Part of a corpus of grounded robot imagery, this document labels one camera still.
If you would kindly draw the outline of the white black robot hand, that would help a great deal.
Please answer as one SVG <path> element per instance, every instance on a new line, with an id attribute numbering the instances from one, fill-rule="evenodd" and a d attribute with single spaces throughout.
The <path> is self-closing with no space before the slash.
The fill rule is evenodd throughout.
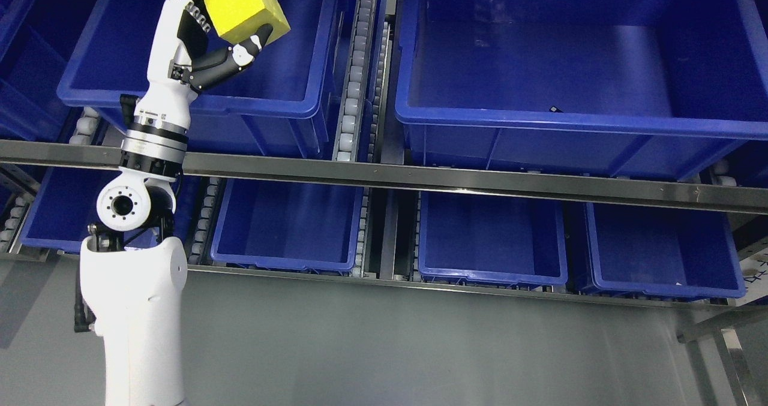
<path id="1" fill-rule="evenodd" d="M 271 34 L 264 25 L 231 45 L 217 35 L 203 0 L 165 0 L 146 68 L 148 90 L 135 100 L 121 98 L 129 130 L 186 136 L 190 106 L 201 92 L 250 67 Z"/>

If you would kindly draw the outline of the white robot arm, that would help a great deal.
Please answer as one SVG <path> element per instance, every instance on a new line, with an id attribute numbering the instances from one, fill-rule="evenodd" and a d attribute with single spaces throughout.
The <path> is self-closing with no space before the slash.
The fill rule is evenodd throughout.
<path id="1" fill-rule="evenodd" d="M 79 286 L 103 339 L 105 404 L 187 405 L 181 352 L 183 243 L 171 185 L 187 150 L 194 95 L 151 88 L 124 97 L 132 120 L 119 174 L 98 194 L 80 246 Z"/>

